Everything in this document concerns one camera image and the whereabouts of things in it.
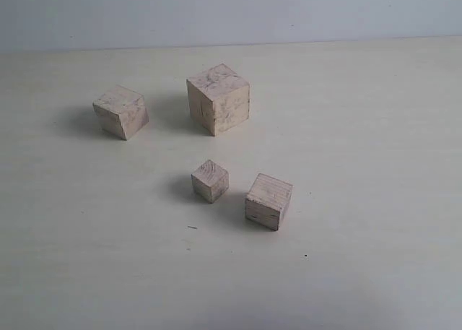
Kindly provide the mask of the third largest wooden cube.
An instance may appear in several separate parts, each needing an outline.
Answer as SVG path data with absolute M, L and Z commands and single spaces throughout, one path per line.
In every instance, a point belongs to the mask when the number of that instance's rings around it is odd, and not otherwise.
M 259 173 L 245 197 L 245 218 L 278 231 L 289 207 L 293 185 Z

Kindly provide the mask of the smallest wooden cube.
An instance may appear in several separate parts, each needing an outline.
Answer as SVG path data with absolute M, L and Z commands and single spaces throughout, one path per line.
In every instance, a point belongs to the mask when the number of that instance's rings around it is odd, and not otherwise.
M 191 174 L 191 181 L 193 191 L 212 204 L 229 188 L 229 173 L 212 160 L 206 160 Z

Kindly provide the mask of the second largest wooden cube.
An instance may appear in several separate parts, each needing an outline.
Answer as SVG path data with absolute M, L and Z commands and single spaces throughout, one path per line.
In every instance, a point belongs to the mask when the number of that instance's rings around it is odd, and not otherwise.
M 144 96 L 120 85 L 96 99 L 92 107 L 101 129 L 124 141 L 149 122 Z

